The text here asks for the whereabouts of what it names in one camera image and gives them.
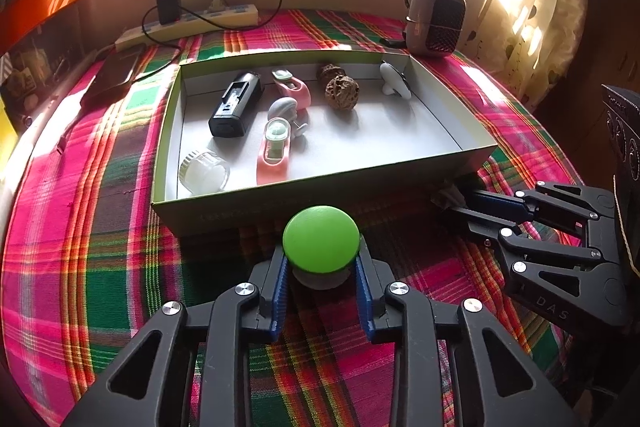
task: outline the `silver screw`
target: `silver screw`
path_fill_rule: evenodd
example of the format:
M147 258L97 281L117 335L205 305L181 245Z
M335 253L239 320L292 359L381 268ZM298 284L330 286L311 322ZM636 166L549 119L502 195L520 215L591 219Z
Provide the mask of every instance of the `silver screw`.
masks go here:
M465 307L466 311L472 313L479 312L482 309L482 302L478 299L465 299L462 305Z
M255 291L255 286L250 282L241 282L236 286L236 293L238 295L251 295Z
M391 293L394 295L404 295L409 291L409 286L403 282L396 281L389 285L389 290L391 290Z
M162 305L162 313L164 313L165 315L175 315L180 311L180 308L182 308L182 306L178 301L165 302Z

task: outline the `power adapter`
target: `power adapter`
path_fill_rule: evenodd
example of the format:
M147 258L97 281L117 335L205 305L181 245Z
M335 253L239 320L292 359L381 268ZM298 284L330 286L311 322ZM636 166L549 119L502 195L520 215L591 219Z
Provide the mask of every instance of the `power adapter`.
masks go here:
M180 20L180 0L156 0L160 24L169 24Z

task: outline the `curtain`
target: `curtain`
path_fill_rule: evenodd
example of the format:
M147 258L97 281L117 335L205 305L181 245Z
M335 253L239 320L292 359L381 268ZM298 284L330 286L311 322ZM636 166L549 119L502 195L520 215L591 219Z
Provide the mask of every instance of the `curtain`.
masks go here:
M534 110L566 74L587 0L486 0L461 51Z

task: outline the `green lid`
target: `green lid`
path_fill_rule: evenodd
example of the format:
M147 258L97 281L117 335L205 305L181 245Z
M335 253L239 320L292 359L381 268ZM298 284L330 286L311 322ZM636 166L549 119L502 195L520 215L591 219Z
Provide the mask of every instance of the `green lid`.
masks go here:
M331 273L358 253L360 232L349 214L333 206L312 206L297 213L282 234L287 258L311 273Z

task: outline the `plaid tablecloth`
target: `plaid tablecloth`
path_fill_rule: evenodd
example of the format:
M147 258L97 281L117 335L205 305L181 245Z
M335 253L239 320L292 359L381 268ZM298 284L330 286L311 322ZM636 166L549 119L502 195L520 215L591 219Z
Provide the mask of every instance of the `plaid tablecloth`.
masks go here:
M397 38L401 29L398 21L373 16L292 10L262 29L183 39L181 60L264 49L382 50L379 37ZM150 51L146 70L171 53ZM513 194L537 180L578 180L540 124L482 71L460 56L425 64L497 140L499 148L478 172L489 190ZM80 90L98 67L61 110L77 110ZM282 232L284 223L266 220L179 244L151 210L159 127L176 69L135 84L121 102L85 117L64 155L52 150L54 139L39 144L15 203L2 260L3 341L16 382L52 426L163 302L214 299L270 256ZM347 210L373 257L389 262L396 277L439 300L479 298L550 379L562 380L569 338L505 298L491 252L441 229L425 197L403 193ZM527 232L568 241L538 225ZM367 343L350 288L312 292L293 283L290 291L281 340L251 352L255 425L386 425L392 346ZM446 359L443 368L452 423ZM199 378L196 370L194 403Z

